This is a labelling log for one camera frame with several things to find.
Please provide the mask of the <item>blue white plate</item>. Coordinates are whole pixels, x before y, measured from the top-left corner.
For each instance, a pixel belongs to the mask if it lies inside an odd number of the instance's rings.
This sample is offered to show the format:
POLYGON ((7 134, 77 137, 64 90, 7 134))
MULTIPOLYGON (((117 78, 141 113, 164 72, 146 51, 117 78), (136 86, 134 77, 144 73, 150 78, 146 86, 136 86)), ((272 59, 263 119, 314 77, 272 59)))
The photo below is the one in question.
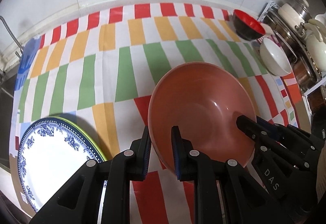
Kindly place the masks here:
POLYGON ((24 198, 38 212, 88 160, 101 157, 80 131, 55 117, 42 118, 24 132, 17 164, 24 198))

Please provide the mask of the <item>green plate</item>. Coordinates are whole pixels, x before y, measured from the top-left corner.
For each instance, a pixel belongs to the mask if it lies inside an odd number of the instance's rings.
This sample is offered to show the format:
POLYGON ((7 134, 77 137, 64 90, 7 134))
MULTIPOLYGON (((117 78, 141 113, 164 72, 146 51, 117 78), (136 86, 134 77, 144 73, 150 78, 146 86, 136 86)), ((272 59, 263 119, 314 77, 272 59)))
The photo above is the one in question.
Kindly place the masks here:
POLYGON ((103 153, 103 151, 99 148, 99 146, 97 145, 95 140, 93 140, 93 138, 91 138, 91 136, 89 136, 87 134, 87 132, 85 130, 83 130, 83 128, 80 128, 76 123, 70 121, 69 119, 59 117, 59 116, 54 116, 54 117, 57 119, 61 119, 61 120, 65 121, 66 123, 69 123, 72 127, 75 127, 78 131, 80 131, 80 133, 82 133, 84 135, 84 137, 92 144, 94 149, 98 152, 99 156, 101 157, 102 162, 107 161, 107 158, 105 157, 105 154, 103 153))

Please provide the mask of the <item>white bowl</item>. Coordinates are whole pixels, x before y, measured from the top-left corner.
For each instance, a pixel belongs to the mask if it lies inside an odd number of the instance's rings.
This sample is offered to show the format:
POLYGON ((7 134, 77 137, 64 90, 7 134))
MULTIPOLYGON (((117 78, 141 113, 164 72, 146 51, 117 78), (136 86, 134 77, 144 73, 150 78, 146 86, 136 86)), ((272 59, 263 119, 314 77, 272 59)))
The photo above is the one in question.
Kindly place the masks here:
POLYGON ((273 75, 283 77, 292 72, 285 52, 272 40, 264 38, 259 53, 264 65, 273 75))

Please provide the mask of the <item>pink bowl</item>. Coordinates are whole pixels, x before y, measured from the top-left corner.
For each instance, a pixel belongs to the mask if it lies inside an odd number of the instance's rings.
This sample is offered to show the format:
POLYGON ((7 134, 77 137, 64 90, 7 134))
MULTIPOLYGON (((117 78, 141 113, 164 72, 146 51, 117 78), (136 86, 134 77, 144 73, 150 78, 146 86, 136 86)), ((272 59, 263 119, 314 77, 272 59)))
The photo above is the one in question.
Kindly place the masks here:
POLYGON ((253 103, 237 78, 207 62, 187 62, 164 74, 154 88, 148 110, 151 141, 172 172, 173 126, 195 150, 220 162, 234 159, 245 167, 254 142, 237 128, 241 115, 256 121, 253 103))

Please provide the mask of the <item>red black bowl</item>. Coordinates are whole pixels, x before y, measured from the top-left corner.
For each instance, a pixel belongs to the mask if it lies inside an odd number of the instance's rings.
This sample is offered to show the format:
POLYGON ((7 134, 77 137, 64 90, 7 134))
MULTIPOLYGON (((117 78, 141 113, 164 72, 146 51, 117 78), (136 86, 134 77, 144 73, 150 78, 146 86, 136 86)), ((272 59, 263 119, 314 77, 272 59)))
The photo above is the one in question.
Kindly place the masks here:
POLYGON ((238 36, 249 41, 259 39, 266 34, 260 22, 239 9, 233 10, 233 26, 238 36))

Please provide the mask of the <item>steel pot on rack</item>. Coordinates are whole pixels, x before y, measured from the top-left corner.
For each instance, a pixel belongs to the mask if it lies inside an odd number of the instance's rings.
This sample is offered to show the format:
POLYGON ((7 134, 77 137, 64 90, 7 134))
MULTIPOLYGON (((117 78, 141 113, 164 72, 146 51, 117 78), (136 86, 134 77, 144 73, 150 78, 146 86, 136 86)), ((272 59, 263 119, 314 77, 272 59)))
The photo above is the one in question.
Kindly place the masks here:
POLYGON ((276 39, 284 49, 303 93, 310 92, 314 86, 325 80, 325 72, 318 70, 306 48, 306 38, 310 31, 304 29, 304 24, 301 25, 305 34, 300 36, 273 10, 265 13, 263 23, 272 28, 276 39))

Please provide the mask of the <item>cream ceramic kettle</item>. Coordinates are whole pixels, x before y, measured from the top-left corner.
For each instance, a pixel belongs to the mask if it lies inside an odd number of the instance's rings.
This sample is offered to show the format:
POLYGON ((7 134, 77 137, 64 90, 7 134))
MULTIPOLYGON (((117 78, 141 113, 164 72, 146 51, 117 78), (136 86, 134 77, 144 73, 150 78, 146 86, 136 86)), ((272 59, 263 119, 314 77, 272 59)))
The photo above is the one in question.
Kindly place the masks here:
POLYGON ((303 26, 310 31, 306 48, 318 70, 325 72, 325 25, 316 19, 309 19, 303 26))

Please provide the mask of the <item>cream pot with lid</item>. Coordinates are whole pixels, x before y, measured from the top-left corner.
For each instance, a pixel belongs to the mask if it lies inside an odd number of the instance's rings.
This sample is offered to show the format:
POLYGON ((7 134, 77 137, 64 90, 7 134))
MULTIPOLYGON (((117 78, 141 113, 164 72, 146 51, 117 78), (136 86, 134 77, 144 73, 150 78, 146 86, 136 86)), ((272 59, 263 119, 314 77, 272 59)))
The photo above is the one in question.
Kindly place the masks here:
POLYGON ((301 24, 305 24, 312 18, 308 8, 307 0, 289 0, 277 10, 277 13, 291 29, 303 36, 305 31, 301 24))

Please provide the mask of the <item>colourful striped cloth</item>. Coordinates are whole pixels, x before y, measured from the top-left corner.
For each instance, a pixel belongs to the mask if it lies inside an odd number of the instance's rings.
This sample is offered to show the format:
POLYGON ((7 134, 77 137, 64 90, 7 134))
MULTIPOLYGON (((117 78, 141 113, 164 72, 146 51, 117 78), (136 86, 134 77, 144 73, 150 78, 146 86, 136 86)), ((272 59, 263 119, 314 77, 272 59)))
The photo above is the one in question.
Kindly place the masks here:
POLYGON ((272 76, 260 61, 259 44, 238 37, 230 15, 202 5, 136 4, 91 13, 32 38, 18 68, 9 138, 22 210, 34 214, 17 164, 20 139, 33 121, 63 114, 111 158, 141 136, 155 85, 185 62, 224 68, 247 90, 258 116, 310 131, 294 75, 272 76))

